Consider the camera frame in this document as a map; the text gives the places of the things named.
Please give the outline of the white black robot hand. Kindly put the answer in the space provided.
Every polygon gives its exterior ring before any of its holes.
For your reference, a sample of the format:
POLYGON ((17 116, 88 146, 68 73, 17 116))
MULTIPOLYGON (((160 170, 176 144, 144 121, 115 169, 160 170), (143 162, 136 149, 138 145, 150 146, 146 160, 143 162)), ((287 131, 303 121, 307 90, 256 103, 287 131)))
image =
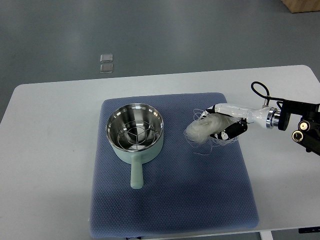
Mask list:
POLYGON ((232 124, 222 130, 213 132, 210 137, 228 141, 243 134, 248 129, 248 124, 258 124, 262 128, 271 127, 270 107, 265 106, 261 109, 252 109, 229 103, 218 103, 207 108, 201 115, 202 118, 209 114, 218 114, 224 116, 227 120, 231 120, 232 124))

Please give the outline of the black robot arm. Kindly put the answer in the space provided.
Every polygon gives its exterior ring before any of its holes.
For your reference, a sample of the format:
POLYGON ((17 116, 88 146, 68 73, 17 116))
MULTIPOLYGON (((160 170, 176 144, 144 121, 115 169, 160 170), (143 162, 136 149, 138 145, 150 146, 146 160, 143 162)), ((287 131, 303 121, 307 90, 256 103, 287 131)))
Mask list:
POLYGON ((320 154, 320 105, 296 100, 273 97, 263 83, 251 83, 252 91, 264 99, 263 109, 266 117, 262 125, 285 131, 289 127, 291 116, 296 118, 296 130, 291 134, 292 140, 302 146, 306 152, 320 154))

